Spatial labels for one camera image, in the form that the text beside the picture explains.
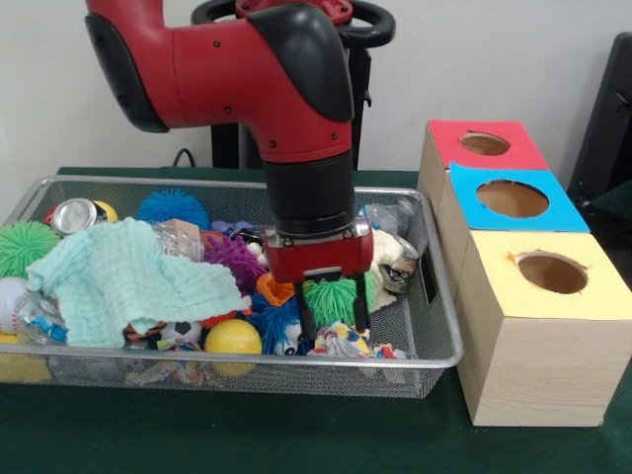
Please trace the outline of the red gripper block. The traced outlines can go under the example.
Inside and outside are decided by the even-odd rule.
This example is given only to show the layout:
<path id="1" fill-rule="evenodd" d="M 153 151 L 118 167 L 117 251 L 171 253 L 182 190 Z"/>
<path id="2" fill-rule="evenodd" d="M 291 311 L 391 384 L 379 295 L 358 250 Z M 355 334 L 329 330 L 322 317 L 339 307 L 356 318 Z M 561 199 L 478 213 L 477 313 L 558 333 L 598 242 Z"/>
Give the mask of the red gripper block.
<path id="1" fill-rule="evenodd" d="M 294 292 L 303 339 L 313 342 L 317 329 L 307 305 L 303 282 L 330 274 L 353 277 L 355 282 L 355 329 L 368 329 L 366 275 L 373 255 L 372 229 L 366 220 L 356 220 L 343 233 L 322 238 L 291 238 L 275 229 L 263 233 L 263 247 L 271 273 L 279 283 L 295 283 Z"/>

